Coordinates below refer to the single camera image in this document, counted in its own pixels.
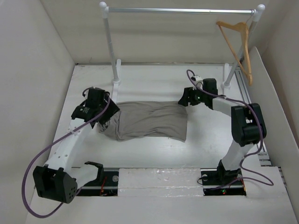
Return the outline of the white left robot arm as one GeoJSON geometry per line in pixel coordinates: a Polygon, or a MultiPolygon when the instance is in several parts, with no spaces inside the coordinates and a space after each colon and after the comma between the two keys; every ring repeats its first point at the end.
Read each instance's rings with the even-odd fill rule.
{"type": "Polygon", "coordinates": [[[120,109],[110,98],[110,93],[100,88],[90,88],[83,94],[85,100],[71,115],[69,130],[54,154],[33,171],[37,194],[61,203],[70,203],[77,191],[86,184],[99,185],[104,181],[104,168],[100,163],[87,161],[72,169],[82,143],[96,124],[107,123],[120,109]]]}

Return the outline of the grey trousers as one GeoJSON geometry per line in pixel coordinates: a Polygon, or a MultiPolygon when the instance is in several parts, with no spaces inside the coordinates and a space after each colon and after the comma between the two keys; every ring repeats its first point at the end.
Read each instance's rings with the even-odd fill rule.
{"type": "Polygon", "coordinates": [[[118,103],[119,111],[97,130],[110,139],[127,141],[142,137],[169,137],[185,141],[187,111],[175,101],[118,103]]]}

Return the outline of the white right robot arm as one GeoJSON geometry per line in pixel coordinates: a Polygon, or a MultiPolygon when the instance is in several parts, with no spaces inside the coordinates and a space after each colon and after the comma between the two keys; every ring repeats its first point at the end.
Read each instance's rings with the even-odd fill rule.
{"type": "Polygon", "coordinates": [[[214,78],[190,78],[192,87],[186,87],[178,104],[195,106],[204,103],[213,111],[221,112],[231,118],[232,144],[227,154],[219,161],[215,171],[202,172],[200,180],[203,185],[214,185],[223,188],[244,179],[241,170],[244,160],[251,154],[249,151],[256,145],[262,145],[267,135],[260,105],[247,104],[241,100],[218,94],[214,78]]]}

